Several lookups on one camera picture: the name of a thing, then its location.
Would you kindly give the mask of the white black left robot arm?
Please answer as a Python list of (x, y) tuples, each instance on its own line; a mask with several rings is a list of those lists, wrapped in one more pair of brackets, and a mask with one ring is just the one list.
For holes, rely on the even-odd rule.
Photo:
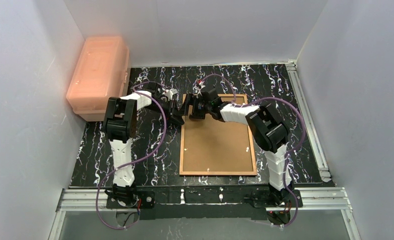
[[(178, 90), (166, 88), (161, 84), (148, 81), (148, 88), (137, 90), (129, 95), (110, 97), (107, 103), (103, 121), (103, 131), (109, 140), (114, 170), (113, 186), (129, 188), (135, 181), (132, 166), (153, 156), (164, 142), (167, 132), (168, 121), (173, 120), (176, 124), (183, 124), (179, 120), (179, 109), (176, 106)], [(159, 112), (163, 120), (162, 136), (156, 148), (148, 155), (132, 160), (132, 140), (136, 136), (137, 113), (144, 109), (152, 109)]]

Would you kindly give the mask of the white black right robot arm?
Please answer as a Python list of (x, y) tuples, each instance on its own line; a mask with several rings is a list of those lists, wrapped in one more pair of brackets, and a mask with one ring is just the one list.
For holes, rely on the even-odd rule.
[(277, 191), (290, 185), (292, 179), (285, 165), (290, 130), (271, 104), (244, 105), (233, 100), (223, 101), (214, 88), (204, 87), (199, 94), (185, 95), (178, 114), (201, 120), (209, 114), (220, 122), (248, 126), (268, 161), (269, 185)]

